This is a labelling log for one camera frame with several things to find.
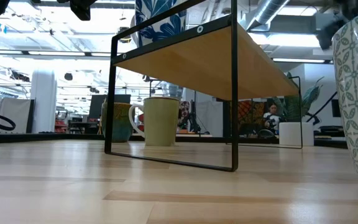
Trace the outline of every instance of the computer monitor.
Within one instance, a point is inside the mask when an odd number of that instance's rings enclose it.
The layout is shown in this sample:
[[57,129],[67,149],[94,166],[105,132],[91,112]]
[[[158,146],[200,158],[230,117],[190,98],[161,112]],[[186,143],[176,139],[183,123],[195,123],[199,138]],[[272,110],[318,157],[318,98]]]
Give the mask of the computer monitor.
[[340,118],[341,117],[341,110],[339,109],[339,101],[338,100],[331,100],[331,105],[333,107],[333,117]]

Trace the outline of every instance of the ceiling duct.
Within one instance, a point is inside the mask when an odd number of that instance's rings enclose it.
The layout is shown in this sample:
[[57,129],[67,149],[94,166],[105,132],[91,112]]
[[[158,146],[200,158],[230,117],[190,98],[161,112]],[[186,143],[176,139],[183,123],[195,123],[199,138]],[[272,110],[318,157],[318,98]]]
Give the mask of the ceiling duct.
[[269,24],[289,1],[290,0],[261,0],[258,8],[250,13],[252,17],[247,20],[247,30]]

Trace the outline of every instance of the shelf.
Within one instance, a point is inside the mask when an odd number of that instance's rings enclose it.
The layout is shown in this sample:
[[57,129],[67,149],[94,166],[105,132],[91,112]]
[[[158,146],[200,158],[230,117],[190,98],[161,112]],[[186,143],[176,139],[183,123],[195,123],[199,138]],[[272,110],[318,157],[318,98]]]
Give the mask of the shelf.
[[[222,17],[114,57],[112,64],[200,91],[231,99],[231,26]],[[298,94],[265,52],[238,26],[239,99]]]

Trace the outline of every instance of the ceiling light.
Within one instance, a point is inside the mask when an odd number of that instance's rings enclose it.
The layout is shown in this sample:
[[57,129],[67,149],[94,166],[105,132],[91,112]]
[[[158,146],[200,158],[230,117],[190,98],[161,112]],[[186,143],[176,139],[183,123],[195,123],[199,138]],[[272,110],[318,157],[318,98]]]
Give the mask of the ceiling light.
[[20,50],[0,50],[0,54],[22,54]]
[[324,60],[314,59],[293,59],[293,58],[273,58],[274,62],[297,62],[297,63],[324,63]]
[[253,33],[248,33],[248,34],[251,36],[252,40],[258,45],[269,44],[269,40],[263,34],[253,34]]
[[[0,83],[0,86],[17,86],[16,84],[12,83]],[[25,85],[25,84],[21,84],[20,86],[31,86],[31,84]]]
[[314,6],[285,6],[278,12],[278,15],[287,15],[287,16],[313,16],[317,9],[321,7]]
[[110,53],[91,53],[92,56],[95,57],[110,57]]
[[319,47],[315,35],[304,34],[273,34],[268,38],[268,44],[286,47]]
[[38,51],[29,51],[31,55],[64,55],[64,56],[85,56],[84,52],[38,52]]

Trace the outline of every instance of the light wood surface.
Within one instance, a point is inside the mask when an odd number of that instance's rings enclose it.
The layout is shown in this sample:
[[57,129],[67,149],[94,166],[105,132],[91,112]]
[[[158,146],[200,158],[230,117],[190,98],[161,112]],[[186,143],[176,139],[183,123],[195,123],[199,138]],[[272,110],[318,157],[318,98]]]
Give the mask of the light wood surface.
[[[103,141],[0,144],[0,224],[358,224],[348,150],[239,147],[235,173],[105,155]],[[230,146],[178,143],[113,150],[229,161]]]
[[[298,88],[238,25],[239,99],[298,94]],[[231,28],[119,62],[118,67],[231,100]]]

